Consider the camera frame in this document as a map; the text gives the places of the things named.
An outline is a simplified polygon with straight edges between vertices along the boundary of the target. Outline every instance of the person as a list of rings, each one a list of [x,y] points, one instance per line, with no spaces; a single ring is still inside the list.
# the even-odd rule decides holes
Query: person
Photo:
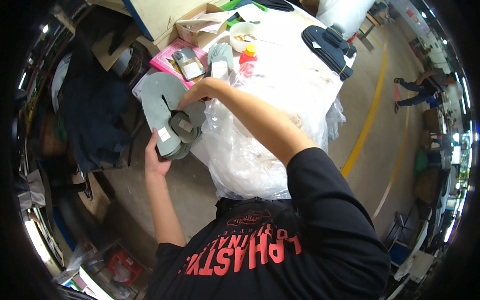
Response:
[[[170,199],[171,162],[145,149],[145,183],[158,262],[148,299],[379,299],[390,256],[327,154],[283,112],[215,79],[177,110],[217,98],[287,168],[291,202],[220,199],[216,218],[186,243]]]
[[[395,113],[399,107],[417,105],[422,102],[431,103],[435,101],[434,95],[446,91],[449,84],[458,83],[451,75],[446,75],[442,69],[434,68],[425,72],[416,82],[405,82],[403,78],[395,78],[394,83],[400,84],[409,91],[418,92],[410,99],[396,101]]]

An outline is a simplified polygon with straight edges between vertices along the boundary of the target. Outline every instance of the pink book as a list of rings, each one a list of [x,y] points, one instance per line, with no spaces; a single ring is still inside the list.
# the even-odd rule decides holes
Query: pink book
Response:
[[[194,85],[196,82],[201,80],[203,76],[197,77],[193,79],[192,81],[185,81],[185,78],[183,78],[180,68],[175,62],[175,60],[172,58],[172,55],[175,51],[178,51],[182,48],[185,47],[191,47],[192,50],[195,52],[197,55],[198,59],[202,63],[202,65],[205,67],[205,69],[208,71],[208,65],[207,65],[207,55],[205,51],[201,50],[198,47],[195,47],[193,45],[190,45],[189,43],[185,42],[184,40],[177,38],[174,40],[170,45],[168,45],[165,49],[160,51],[157,55],[155,55],[154,58],[150,61],[150,64],[152,67],[159,71],[167,72],[170,74],[173,74],[177,76],[184,84],[186,84],[188,87],[191,87]]]

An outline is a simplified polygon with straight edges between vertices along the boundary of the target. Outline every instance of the blue jeans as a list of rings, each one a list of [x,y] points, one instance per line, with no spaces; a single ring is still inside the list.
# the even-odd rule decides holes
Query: blue jeans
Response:
[[[400,85],[404,88],[406,88],[409,91],[413,92],[418,92],[418,95],[402,100],[402,101],[397,101],[398,106],[412,106],[412,105],[417,105],[420,104],[424,101],[430,100],[433,98],[433,95],[430,95],[425,88],[422,86],[417,85],[415,82],[405,82],[405,80],[400,79]]]

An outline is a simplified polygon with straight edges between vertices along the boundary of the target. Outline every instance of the smartphone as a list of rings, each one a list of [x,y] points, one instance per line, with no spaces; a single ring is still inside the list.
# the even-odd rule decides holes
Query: smartphone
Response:
[[[191,47],[185,47],[174,52],[172,57],[180,67],[183,78],[186,81],[191,81],[206,73],[205,67]]]

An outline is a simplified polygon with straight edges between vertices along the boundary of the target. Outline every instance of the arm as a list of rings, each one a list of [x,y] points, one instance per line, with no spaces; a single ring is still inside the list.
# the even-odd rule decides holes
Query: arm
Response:
[[[317,145],[277,108],[215,78],[196,83],[178,110],[204,97],[217,98],[285,166],[298,152]]]
[[[428,77],[434,76],[434,75],[435,75],[435,71],[425,72],[425,73],[423,73],[423,75],[417,80],[416,84],[417,84],[417,85],[420,85],[420,84],[422,83],[422,81],[424,81],[424,80],[427,79]]]
[[[171,243],[185,247],[187,242],[165,180],[171,161],[159,161],[155,150],[157,141],[158,132],[153,128],[152,137],[145,148],[145,185],[152,210],[156,240],[158,243]]]

